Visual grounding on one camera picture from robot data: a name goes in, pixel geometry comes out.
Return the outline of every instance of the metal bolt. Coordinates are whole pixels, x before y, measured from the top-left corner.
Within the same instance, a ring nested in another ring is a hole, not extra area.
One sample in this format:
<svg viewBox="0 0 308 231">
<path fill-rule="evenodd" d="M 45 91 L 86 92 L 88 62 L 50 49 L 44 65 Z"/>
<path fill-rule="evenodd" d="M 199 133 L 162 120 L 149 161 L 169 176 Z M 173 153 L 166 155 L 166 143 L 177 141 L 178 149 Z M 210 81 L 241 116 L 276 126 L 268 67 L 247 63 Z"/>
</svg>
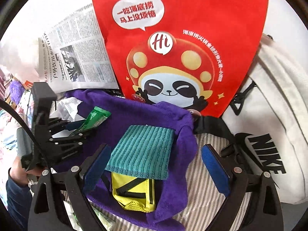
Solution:
<svg viewBox="0 0 308 231">
<path fill-rule="evenodd" d="M 270 173 L 269 173 L 269 172 L 264 172 L 264 176 L 265 176 L 266 178 L 269 178 L 269 177 L 270 177 Z"/>
<path fill-rule="evenodd" d="M 72 172 L 77 172 L 79 170 L 79 167 L 78 166 L 73 166 L 70 170 Z"/>
<path fill-rule="evenodd" d="M 240 174 L 242 172 L 242 169 L 240 167 L 235 167 L 234 169 L 234 172 Z"/>
<path fill-rule="evenodd" d="M 42 172 L 42 175 L 43 175 L 43 176 L 46 176 L 46 175 L 48 175 L 48 173 L 49 173 L 48 169 L 45 169 L 45 170 Z"/>
</svg>

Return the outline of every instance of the black clip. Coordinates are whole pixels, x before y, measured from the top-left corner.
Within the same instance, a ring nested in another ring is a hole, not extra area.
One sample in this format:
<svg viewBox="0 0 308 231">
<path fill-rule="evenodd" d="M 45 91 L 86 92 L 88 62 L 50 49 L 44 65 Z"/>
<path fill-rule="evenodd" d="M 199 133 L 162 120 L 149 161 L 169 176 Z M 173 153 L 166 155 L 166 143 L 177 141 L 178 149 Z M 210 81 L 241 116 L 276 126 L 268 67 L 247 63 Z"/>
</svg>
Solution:
<svg viewBox="0 0 308 231">
<path fill-rule="evenodd" d="M 234 113 L 236 115 L 239 115 L 240 112 L 242 111 L 242 108 L 244 106 L 244 100 L 245 100 L 248 92 L 256 86 L 257 85 L 255 84 L 255 82 L 252 81 L 251 84 L 248 86 L 248 88 L 246 88 L 243 92 L 239 92 L 239 93 L 235 94 L 235 96 L 233 97 L 233 99 L 230 102 L 230 106 L 231 106 L 232 110 L 234 111 Z M 237 108 L 235 106 L 235 104 L 240 104 L 240 107 Z"/>
</svg>

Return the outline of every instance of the yellow pouch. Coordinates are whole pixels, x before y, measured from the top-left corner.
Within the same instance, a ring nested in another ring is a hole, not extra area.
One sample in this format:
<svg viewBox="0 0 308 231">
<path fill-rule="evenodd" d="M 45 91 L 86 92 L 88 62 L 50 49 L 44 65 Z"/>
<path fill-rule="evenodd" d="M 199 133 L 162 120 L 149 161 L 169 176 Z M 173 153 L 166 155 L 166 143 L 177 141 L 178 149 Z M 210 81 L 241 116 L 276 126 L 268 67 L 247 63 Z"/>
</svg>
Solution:
<svg viewBox="0 0 308 231">
<path fill-rule="evenodd" d="M 155 210 L 154 180 L 111 173 L 112 194 L 125 210 Z"/>
</svg>

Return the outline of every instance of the person's hand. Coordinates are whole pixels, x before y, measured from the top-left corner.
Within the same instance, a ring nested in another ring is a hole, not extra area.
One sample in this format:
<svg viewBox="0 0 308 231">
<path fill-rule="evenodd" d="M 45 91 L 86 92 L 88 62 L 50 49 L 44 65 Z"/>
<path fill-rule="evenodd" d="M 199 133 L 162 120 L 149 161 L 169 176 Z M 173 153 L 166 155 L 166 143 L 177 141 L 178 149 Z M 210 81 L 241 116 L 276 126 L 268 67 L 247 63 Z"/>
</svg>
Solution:
<svg viewBox="0 0 308 231">
<path fill-rule="evenodd" d="M 17 156 L 10 170 L 10 176 L 13 179 L 13 181 L 17 183 L 18 185 L 26 186 L 28 185 L 27 174 L 40 176 L 43 170 L 44 168 L 35 167 L 33 170 L 29 170 L 26 172 L 25 169 L 21 167 L 20 158 Z"/>
</svg>

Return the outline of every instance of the teal cloth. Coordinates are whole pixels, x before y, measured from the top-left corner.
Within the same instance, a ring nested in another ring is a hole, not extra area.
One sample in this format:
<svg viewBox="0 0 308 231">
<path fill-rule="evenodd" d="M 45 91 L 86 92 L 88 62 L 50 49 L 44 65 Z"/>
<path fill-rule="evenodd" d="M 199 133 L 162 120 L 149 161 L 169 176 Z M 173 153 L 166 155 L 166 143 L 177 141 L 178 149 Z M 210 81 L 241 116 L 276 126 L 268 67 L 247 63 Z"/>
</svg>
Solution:
<svg viewBox="0 0 308 231">
<path fill-rule="evenodd" d="M 131 125 L 111 153 L 106 170 L 122 175 L 165 180 L 174 130 Z"/>
</svg>

